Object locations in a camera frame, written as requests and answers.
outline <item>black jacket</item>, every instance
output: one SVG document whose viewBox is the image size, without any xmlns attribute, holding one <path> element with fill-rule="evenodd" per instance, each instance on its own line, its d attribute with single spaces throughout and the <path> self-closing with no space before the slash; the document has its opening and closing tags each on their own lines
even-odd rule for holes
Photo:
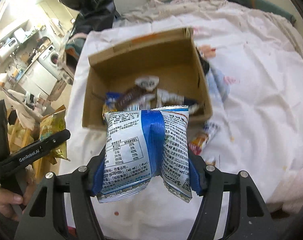
<svg viewBox="0 0 303 240">
<path fill-rule="evenodd" d="M 4 217 L 0 213 L 0 240 L 13 240 L 18 222 Z"/>
</svg>

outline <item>white cabinet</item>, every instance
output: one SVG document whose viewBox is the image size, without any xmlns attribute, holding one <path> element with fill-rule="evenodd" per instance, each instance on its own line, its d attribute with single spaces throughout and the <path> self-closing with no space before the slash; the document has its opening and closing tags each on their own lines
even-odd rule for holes
<svg viewBox="0 0 303 240">
<path fill-rule="evenodd" d="M 38 61 L 35 61 L 19 81 L 20 86 L 31 94 L 39 93 L 47 98 L 53 91 L 57 79 L 50 74 Z"/>
</svg>

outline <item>white bedsheet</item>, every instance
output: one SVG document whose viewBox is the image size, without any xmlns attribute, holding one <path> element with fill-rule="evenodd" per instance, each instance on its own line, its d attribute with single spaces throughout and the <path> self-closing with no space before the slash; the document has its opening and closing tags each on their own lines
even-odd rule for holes
<svg viewBox="0 0 303 240">
<path fill-rule="evenodd" d="M 216 47 L 210 59 L 226 93 L 210 88 L 212 120 L 220 132 L 203 157 L 220 159 L 221 171 L 249 172 L 267 201 L 288 173 L 303 168 L 303 60 L 276 26 L 255 10 L 220 8 L 212 12 L 169 17 L 163 21 L 105 30 L 88 35 L 80 56 L 66 115 L 71 137 L 71 162 L 61 162 L 60 174 L 86 165 L 100 153 L 106 134 L 82 128 L 88 55 L 125 39 L 181 26 L 194 26 L 195 43 Z M 226 215 L 228 199 L 222 213 Z M 69 197 L 66 212 L 73 226 Z M 116 239 L 187 239 L 201 198 L 189 204 L 169 193 L 162 178 L 151 180 L 141 193 L 125 200 L 93 206 L 106 236 Z M 216 238 L 222 236 L 223 221 Z"/>
</svg>

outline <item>open cardboard box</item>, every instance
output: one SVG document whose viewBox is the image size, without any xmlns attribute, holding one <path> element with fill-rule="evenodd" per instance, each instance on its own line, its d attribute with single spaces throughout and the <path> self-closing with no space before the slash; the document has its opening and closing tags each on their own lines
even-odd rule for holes
<svg viewBox="0 0 303 240">
<path fill-rule="evenodd" d="M 205 75 L 192 40 L 192 28 L 180 28 L 125 41 L 89 57 L 83 127 L 106 130 L 102 121 L 105 94 L 125 92 L 135 79 L 159 77 L 157 88 L 196 99 L 202 108 L 189 116 L 199 123 L 212 116 Z"/>
</svg>

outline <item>blue and white snack bag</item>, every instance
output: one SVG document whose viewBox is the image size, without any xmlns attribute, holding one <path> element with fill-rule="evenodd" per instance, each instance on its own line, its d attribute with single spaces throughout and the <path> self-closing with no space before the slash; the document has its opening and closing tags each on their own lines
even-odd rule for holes
<svg viewBox="0 0 303 240">
<path fill-rule="evenodd" d="M 108 112 L 105 117 L 108 130 L 99 202 L 136 194 L 158 175 L 170 192 L 189 202 L 188 106 Z"/>
</svg>

